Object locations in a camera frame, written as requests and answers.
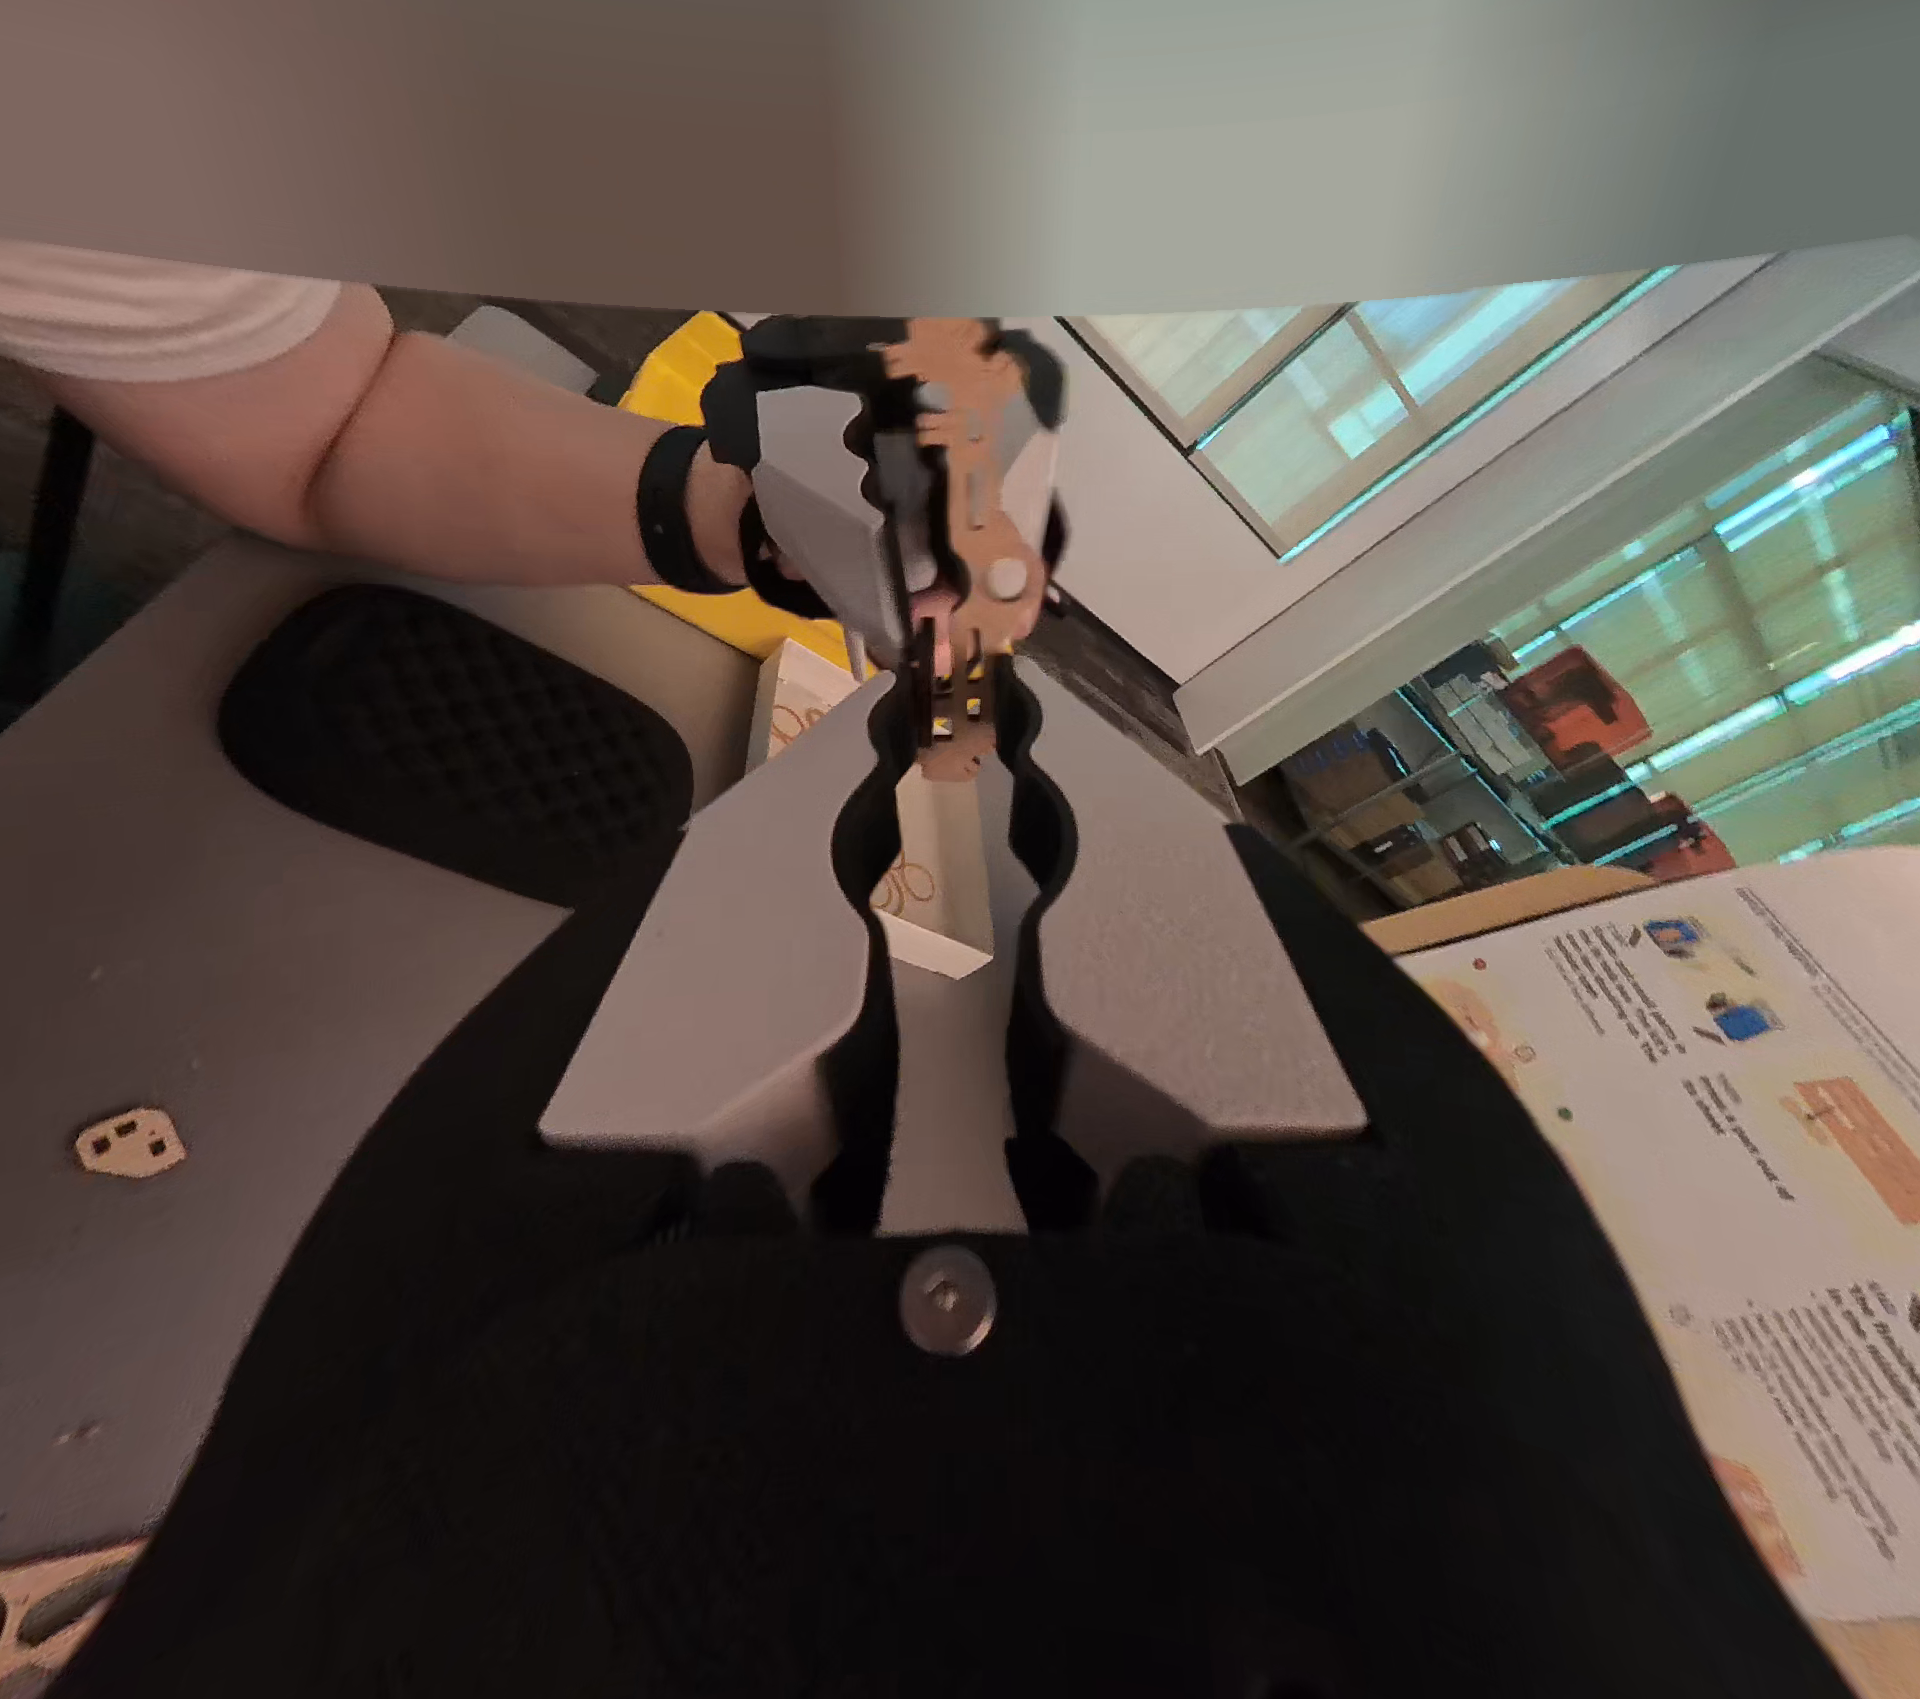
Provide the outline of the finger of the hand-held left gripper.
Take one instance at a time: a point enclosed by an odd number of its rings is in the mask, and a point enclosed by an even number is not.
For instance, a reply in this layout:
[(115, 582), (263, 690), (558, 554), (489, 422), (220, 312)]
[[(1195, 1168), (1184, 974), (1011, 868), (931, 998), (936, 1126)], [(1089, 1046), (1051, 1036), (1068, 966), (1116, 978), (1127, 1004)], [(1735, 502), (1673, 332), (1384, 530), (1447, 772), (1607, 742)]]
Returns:
[(908, 664), (914, 622), (896, 526), (868, 454), (865, 402), (790, 386), (753, 396), (753, 492), (785, 560), (881, 670)]
[(1059, 566), (1068, 526), (1059, 502), (1059, 460), (1065, 418), (1057, 400), (1031, 390), (1000, 386), (993, 406), (997, 420), (995, 462), (998, 508), (1021, 542), (1012, 554), (990, 558), (990, 598), (1017, 606), (1040, 594)]

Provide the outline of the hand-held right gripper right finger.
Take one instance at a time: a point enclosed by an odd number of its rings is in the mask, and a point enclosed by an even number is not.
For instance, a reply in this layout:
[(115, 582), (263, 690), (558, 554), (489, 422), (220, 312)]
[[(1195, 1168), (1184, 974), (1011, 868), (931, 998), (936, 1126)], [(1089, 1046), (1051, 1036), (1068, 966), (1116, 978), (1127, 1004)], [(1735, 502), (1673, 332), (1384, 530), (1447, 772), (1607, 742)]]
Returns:
[(1034, 896), (974, 1230), (1272, 1234), (1253, 1154), (1364, 1136), (1368, 1114), (1261, 902), (1262, 840), (1059, 682), (997, 686)]

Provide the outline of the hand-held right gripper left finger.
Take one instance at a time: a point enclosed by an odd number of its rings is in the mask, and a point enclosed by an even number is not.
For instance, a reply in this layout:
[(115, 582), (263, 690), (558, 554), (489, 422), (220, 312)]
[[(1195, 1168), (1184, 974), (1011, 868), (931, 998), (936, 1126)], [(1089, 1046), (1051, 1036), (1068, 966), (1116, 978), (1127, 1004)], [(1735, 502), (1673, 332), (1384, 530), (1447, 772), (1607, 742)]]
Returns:
[(547, 1144), (754, 1164), (820, 1230), (878, 1230), (900, 1020), (873, 896), (914, 740), (911, 688), (875, 678), (684, 828)]

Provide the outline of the long slotted wooden model part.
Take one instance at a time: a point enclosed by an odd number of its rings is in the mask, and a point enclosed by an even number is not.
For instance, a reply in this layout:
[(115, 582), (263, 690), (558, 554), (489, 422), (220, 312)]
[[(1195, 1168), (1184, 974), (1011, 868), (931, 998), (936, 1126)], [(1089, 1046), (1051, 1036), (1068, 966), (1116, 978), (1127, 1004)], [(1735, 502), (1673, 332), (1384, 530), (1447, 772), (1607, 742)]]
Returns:
[(881, 348), (891, 378), (919, 382), (933, 408), (917, 444), (940, 462), (944, 496), (929, 536), (946, 546), (960, 588), (946, 636), (914, 658), (921, 768), (931, 784), (972, 784), (998, 748), (1009, 662), (1028, 612), (1045, 600), (1042, 530), (1022, 526), (1004, 498), (1019, 416), (1028, 416), (1026, 372), (982, 320), (907, 320)]

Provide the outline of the person's left forearm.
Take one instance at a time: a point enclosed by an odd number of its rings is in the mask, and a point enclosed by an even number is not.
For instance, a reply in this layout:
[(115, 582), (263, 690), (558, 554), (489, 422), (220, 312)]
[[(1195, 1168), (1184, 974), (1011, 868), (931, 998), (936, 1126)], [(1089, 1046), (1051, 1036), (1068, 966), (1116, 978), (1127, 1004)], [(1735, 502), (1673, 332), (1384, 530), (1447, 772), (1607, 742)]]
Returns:
[(118, 454), (279, 546), (472, 584), (656, 578), (636, 492), (658, 430), (399, 334), (366, 286), (253, 368), (182, 382), (34, 376)]

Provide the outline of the white model kit box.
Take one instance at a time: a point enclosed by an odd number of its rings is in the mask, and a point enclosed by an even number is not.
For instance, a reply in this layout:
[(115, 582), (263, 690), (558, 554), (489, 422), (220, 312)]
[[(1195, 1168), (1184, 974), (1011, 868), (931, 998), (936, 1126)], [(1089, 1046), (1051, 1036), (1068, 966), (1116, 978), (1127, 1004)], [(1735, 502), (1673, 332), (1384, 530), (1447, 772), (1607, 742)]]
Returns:
[[(759, 670), (748, 772), (805, 738), (852, 688), (845, 664), (782, 640)], [(948, 982), (967, 980), (988, 968), (997, 950), (977, 786), (931, 782), (922, 766), (912, 766), (896, 794), (900, 848), (873, 896), (888, 952)]]

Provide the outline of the yellow plastic bin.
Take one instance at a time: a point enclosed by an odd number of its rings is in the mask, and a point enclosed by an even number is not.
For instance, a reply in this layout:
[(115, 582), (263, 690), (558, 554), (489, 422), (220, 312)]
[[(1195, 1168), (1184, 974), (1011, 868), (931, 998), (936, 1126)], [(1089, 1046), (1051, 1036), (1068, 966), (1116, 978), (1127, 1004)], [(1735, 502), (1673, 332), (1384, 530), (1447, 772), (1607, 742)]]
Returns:
[[(646, 420), (692, 426), (702, 420), (702, 394), (719, 372), (743, 354), (743, 330), (732, 320), (701, 312), (684, 320), (641, 364), (618, 408)], [(851, 654), (834, 622), (805, 620), (764, 604), (754, 592), (696, 596), (668, 586), (636, 586), (635, 596), (721, 644), (769, 660), (793, 640), (848, 674)]]

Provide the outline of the black wristband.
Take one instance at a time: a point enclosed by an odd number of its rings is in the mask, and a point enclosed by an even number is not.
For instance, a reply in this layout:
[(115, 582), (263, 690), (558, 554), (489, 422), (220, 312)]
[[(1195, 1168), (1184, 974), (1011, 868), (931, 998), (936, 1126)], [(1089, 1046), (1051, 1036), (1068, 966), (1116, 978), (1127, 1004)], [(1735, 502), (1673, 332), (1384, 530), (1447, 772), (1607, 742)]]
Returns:
[(707, 436), (701, 424), (671, 424), (650, 444), (636, 480), (636, 534), (655, 584), (696, 598), (723, 598), (748, 584), (743, 572), (714, 566), (696, 538), (688, 494)]

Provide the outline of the storage shelf with boxes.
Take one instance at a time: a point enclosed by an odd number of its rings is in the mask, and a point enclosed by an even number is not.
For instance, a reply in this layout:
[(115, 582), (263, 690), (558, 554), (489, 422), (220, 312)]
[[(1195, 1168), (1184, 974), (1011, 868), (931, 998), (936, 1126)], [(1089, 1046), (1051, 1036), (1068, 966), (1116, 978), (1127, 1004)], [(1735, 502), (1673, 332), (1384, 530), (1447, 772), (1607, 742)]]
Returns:
[(1284, 758), (1305, 848), (1397, 910), (1573, 866), (1658, 884), (1732, 872), (1716, 830), (1634, 778), (1631, 752), (1569, 774), (1548, 766), (1498, 698), (1543, 662), (1473, 642)]

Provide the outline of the brown cardboard board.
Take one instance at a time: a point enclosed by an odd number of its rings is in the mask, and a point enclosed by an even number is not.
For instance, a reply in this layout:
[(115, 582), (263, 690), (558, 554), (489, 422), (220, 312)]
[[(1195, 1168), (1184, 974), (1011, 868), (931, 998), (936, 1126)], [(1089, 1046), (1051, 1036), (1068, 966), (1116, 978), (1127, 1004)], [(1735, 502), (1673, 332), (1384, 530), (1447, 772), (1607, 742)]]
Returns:
[(1370, 920), (1362, 934), (1392, 958), (1447, 944), (1480, 940), (1503, 930), (1560, 916), (1584, 906), (1652, 888), (1641, 872), (1613, 866), (1573, 866), (1503, 882), (1482, 892), (1443, 900)]

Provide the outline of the black textured oval pad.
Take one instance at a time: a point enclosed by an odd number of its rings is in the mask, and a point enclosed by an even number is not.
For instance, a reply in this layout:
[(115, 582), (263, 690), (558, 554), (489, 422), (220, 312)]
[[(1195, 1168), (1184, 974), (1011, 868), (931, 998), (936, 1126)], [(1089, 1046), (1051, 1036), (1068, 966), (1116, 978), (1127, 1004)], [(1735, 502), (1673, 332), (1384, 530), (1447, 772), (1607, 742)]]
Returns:
[(329, 830), (575, 910), (675, 846), (694, 770), (675, 726), (492, 622), (381, 584), (292, 610), (215, 718), (241, 778)]

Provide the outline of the orange tool case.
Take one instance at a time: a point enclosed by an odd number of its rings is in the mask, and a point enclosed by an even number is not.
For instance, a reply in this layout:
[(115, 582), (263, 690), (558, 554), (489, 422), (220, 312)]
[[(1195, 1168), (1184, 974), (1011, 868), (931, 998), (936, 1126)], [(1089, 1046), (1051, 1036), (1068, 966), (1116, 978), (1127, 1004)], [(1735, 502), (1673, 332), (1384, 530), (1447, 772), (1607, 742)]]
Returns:
[(1548, 766), (1563, 774), (1600, 756), (1621, 758), (1652, 736), (1642, 708), (1578, 646), (1503, 684), (1498, 698)]

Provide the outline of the printed instruction sheet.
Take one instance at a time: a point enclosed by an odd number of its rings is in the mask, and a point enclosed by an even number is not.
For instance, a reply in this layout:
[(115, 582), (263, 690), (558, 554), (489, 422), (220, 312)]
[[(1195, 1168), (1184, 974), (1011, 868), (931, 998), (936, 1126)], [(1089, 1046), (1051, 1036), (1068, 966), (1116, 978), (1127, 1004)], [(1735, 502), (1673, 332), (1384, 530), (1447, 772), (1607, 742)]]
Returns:
[(1548, 1136), (1804, 1616), (1918, 1594), (1918, 854), (1646, 888), (1402, 968)]

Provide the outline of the small loose wooden piece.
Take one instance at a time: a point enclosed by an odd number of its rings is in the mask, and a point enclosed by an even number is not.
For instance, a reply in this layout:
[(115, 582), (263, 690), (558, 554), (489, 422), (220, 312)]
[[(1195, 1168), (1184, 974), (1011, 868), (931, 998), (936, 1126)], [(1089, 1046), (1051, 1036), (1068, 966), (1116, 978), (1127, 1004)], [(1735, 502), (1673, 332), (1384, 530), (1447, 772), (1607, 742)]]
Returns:
[(71, 1144), (78, 1168), (96, 1178), (149, 1182), (182, 1166), (188, 1148), (173, 1114), (135, 1106), (84, 1126)]

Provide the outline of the white t-shirt sleeve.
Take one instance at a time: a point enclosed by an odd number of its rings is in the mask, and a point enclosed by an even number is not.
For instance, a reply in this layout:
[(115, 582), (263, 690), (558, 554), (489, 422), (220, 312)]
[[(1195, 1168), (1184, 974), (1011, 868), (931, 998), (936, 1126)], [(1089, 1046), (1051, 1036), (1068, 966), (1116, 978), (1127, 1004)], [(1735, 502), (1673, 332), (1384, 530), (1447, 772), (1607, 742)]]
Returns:
[(314, 338), (343, 290), (335, 280), (4, 240), (3, 356), (82, 382), (227, 376)]

